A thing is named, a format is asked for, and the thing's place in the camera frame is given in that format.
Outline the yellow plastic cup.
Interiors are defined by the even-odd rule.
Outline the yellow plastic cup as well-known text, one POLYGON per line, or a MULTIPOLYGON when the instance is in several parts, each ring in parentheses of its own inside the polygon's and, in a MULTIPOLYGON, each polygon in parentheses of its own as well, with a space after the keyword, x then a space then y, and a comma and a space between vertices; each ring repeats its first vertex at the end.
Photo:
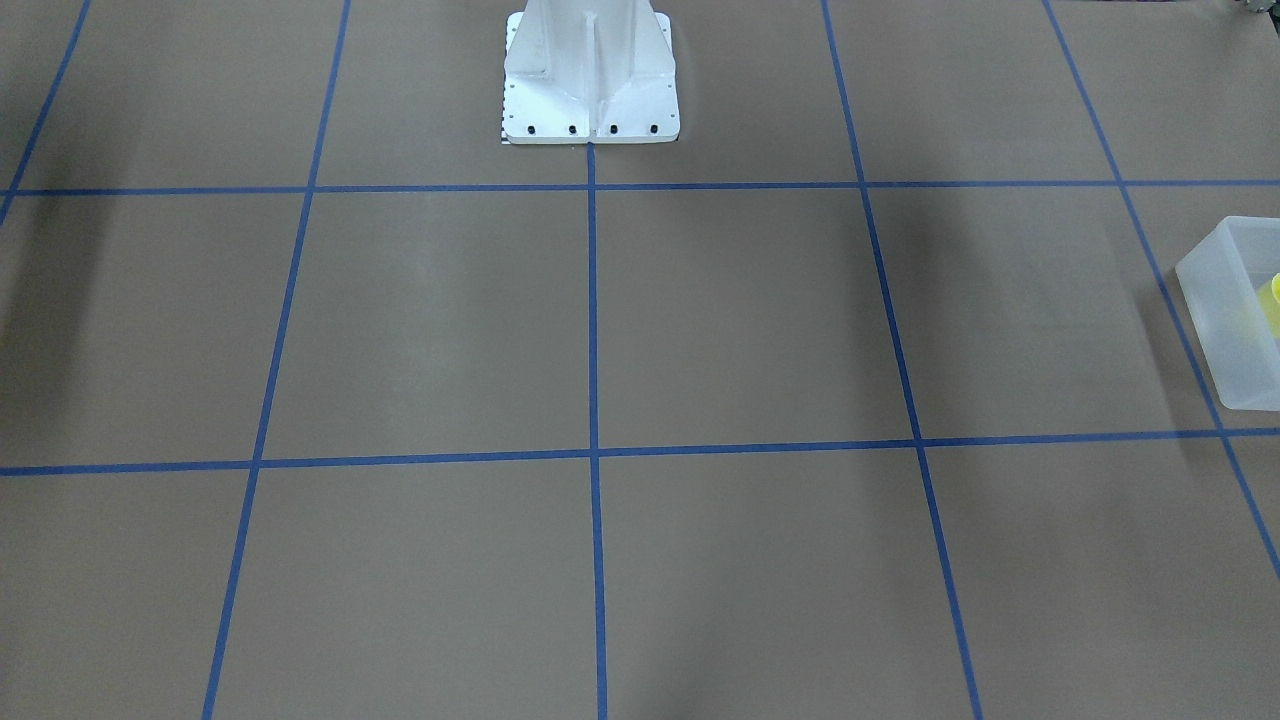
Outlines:
POLYGON ((1270 334, 1280 338, 1280 274, 1266 279, 1254 292, 1270 334))

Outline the clear plastic storage box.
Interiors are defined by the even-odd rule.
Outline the clear plastic storage box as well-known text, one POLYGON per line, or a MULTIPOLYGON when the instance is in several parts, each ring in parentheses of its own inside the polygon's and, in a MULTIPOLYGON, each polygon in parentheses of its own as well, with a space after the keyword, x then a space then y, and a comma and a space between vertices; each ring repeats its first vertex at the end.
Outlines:
POLYGON ((1279 410, 1279 352, 1256 290, 1279 270, 1279 220, 1225 217, 1175 265, 1225 407, 1279 410))

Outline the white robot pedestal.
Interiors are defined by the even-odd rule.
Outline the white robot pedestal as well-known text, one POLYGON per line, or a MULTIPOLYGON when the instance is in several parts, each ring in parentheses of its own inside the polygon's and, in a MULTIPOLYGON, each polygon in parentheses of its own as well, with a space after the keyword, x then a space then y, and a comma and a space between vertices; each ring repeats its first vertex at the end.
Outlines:
POLYGON ((678 140, 672 22, 652 3, 529 1, 504 41, 503 142, 678 140))

